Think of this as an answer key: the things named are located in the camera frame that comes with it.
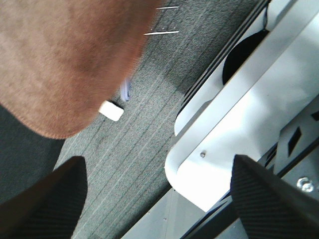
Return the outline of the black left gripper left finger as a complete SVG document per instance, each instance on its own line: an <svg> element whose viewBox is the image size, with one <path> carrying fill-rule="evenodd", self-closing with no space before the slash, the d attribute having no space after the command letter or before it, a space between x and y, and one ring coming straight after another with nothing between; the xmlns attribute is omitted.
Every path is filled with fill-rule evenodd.
<svg viewBox="0 0 319 239"><path fill-rule="evenodd" d="M0 206L2 239L70 239L87 198L87 170L74 156Z"/></svg>

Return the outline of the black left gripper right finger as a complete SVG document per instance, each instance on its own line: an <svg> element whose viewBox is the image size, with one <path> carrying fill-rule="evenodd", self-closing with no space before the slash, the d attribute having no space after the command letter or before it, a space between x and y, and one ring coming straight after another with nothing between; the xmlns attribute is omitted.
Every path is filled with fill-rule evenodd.
<svg viewBox="0 0 319 239"><path fill-rule="evenodd" d="M319 203L246 155L235 155L230 183L250 239L317 239Z"/></svg>

